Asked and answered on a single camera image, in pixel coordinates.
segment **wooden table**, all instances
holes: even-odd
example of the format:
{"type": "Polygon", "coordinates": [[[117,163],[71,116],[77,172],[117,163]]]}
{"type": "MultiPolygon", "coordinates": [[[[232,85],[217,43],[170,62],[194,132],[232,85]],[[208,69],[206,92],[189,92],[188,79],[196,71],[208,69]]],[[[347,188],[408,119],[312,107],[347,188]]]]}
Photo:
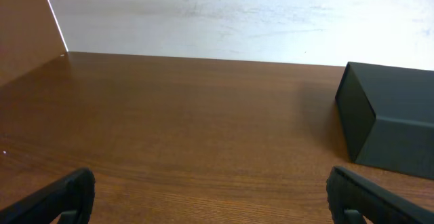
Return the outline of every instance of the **wooden table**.
{"type": "Polygon", "coordinates": [[[331,223],[343,165],[434,210],[434,182],[349,162],[343,67],[69,53],[0,89],[0,208],[80,166],[91,223],[331,223]]]}

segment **brown wooden panel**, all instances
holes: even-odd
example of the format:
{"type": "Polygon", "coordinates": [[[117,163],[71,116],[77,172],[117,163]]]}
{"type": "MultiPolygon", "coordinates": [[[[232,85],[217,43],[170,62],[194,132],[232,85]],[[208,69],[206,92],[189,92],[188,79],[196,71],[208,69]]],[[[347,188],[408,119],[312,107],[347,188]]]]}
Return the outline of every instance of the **brown wooden panel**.
{"type": "Polygon", "coordinates": [[[0,208],[96,175],[91,223],[331,223],[342,165],[434,210],[434,183],[349,163],[343,67],[70,53],[0,89],[0,208]]]}
{"type": "Polygon", "coordinates": [[[0,86],[64,52],[47,0],[0,0],[0,86]]]}

